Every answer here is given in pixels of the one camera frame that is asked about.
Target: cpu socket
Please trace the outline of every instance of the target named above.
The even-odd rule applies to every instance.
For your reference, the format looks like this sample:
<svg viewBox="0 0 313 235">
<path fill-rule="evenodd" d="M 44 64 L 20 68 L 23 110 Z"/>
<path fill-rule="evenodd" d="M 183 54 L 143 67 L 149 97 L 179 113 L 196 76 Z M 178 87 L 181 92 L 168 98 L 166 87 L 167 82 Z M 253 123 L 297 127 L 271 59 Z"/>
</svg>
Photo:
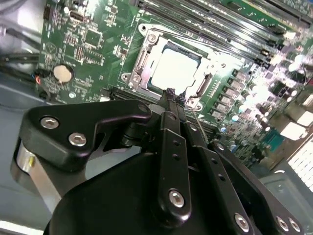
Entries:
<svg viewBox="0 0 313 235">
<path fill-rule="evenodd" d="M 194 109 L 210 82 L 210 60 L 183 44 L 147 29 L 133 71 L 122 74 L 122 80 L 152 97 L 167 88 L 175 88 L 176 95 L 186 92 L 186 106 Z"/>
</svg>

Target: motherboard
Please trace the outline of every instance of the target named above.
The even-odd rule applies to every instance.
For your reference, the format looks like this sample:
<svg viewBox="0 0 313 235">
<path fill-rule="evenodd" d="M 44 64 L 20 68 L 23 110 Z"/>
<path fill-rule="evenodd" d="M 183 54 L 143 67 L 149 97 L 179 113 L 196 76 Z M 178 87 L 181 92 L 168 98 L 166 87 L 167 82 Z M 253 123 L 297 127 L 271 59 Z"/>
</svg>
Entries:
<svg viewBox="0 0 313 235">
<path fill-rule="evenodd" d="M 190 121 L 247 165 L 313 121 L 304 0 L 47 0 L 38 89 L 63 104 L 185 97 Z"/>
</svg>

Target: cable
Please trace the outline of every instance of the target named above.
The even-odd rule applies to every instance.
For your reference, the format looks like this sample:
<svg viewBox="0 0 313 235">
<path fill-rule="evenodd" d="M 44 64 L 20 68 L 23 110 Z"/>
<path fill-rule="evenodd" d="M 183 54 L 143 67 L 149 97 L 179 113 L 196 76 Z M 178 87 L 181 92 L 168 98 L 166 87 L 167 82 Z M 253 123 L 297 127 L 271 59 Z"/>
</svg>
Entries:
<svg viewBox="0 0 313 235">
<path fill-rule="evenodd" d="M 0 15 L 7 15 L 16 10 L 18 10 L 21 6 L 23 6 L 27 2 L 27 0 L 18 0 L 16 3 L 0 10 Z"/>
<path fill-rule="evenodd" d="M 24 112 L 26 109 L 22 109 L 22 108 L 16 108 L 16 107 L 12 107 L 12 106 L 8 106 L 8 105 L 4 105 L 0 103 L 0 108 L 7 110 L 7 111 L 11 111 L 11 112 Z"/>
<path fill-rule="evenodd" d="M 9 76 L 15 77 L 21 81 L 26 81 L 28 83 L 34 84 L 35 80 L 31 78 L 31 76 L 25 72 L 19 71 L 12 67 L 2 66 L 0 65 L 0 72 L 5 73 Z"/>
<path fill-rule="evenodd" d="M 21 32 L 18 32 L 17 30 L 15 30 L 13 28 L 8 28 L 6 30 L 6 33 L 15 37 L 15 38 L 18 38 L 18 39 L 24 41 L 25 43 L 27 43 L 28 45 L 30 45 L 31 47 L 33 47 L 37 50 L 39 50 L 41 47 L 40 43 L 36 42 L 35 40 L 29 38 L 28 36 L 24 35 Z"/>
</svg>

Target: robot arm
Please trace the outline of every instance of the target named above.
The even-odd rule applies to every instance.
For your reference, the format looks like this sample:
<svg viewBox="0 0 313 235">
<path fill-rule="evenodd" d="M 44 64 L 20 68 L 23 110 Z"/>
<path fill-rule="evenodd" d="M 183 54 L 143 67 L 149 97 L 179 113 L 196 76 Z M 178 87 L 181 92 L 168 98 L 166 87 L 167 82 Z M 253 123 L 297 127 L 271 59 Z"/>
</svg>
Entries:
<svg viewBox="0 0 313 235">
<path fill-rule="evenodd" d="M 226 146 L 206 145 L 182 97 L 28 111 L 14 162 L 52 212 L 45 234 L 303 235 Z M 85 179 L 88 160 L 133 145 L 141 153 Z"/>
</svg>

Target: black metal plate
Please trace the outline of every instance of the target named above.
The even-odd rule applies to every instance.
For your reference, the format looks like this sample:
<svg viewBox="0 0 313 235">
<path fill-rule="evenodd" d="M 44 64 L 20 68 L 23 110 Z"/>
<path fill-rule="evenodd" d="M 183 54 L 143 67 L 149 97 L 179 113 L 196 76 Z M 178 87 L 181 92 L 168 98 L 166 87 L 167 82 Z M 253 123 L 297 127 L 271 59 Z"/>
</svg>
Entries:
<svg viewBox="0 0 313 235">
<path fill-rule="evenodd" d="M 216 199 L 200 173 L 190 170 L 192 215 L 177 229 L 160 226 L 151 212 L 157 194 L 157 157 L 138 154 L 72 189 L 49 225 L 50 235 L 219 235 Z"/>
</svg>

